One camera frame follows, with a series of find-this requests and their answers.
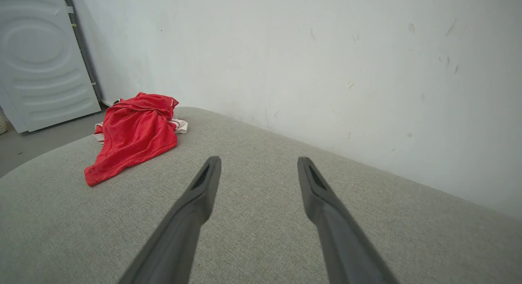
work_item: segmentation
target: white basket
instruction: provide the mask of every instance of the white basket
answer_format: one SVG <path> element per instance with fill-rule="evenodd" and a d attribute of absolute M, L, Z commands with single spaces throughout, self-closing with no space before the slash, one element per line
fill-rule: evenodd
<path fill-rule="evenodd" d="M 7 122 L 5 121 L 4 117 L 0 115 L 0 134 L 7 131 Z"/>

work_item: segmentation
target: clothing pile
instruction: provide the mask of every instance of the clothing pile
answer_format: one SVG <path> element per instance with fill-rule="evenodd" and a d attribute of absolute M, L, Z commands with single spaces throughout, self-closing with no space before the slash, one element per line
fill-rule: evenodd
<path fill-rule="evenodd" d="M 123 169 L 150 160 L 177 145 L 176 133 L 187 132 L 187 122 L 174 118 L 174 98 L 140 92 L 119 99 L 95 125 L 103 148 L 94 165 L 85 169 L 89 186 L 118 175 Z"/>

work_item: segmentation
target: red cloth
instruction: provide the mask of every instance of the red cloth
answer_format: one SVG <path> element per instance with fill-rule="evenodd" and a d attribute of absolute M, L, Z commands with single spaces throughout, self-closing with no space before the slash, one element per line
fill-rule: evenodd
<path fill-rule="evenodd" d="M 175 147 L 176 124 L 167 120 L 177 104 L 171 97 L 140 92 L 108 108 L 103 120 L 105 144 L 95 164 L 84 171 L 87 184 L 94 186 Z"/>

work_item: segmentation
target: gray cushion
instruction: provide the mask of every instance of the gray cushion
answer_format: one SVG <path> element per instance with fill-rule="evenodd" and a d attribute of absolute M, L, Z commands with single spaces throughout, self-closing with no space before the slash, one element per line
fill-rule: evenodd
<path fill-rule="evenodd" d="M 222 159 L 192 283 L 328 283 L 303 211 L 309 156 L 402 283 L 520 283 L 522 224 L 460 198 L 229 117 L 178 108 L 177 147 L 90 188 L 88 136 L 0 179 L 1 283 L 114 283 L 203 162 Z"/>

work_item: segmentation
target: gray sofa seat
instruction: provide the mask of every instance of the gray sofa seat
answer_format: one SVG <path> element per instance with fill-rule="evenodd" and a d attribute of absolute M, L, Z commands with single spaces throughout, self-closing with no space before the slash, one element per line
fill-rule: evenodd
<path fill-rule="evenodd" d="M 197 108 L 177 147 L 90 188 L 93 136 L 0 178 L 1 283 L 114 283 L 203 162 L 222 159 L 191 283 L 328 283 L 303 211 L 309 156 L 402 283 L 520 283 L 522 223 L 436 189 Z"/>

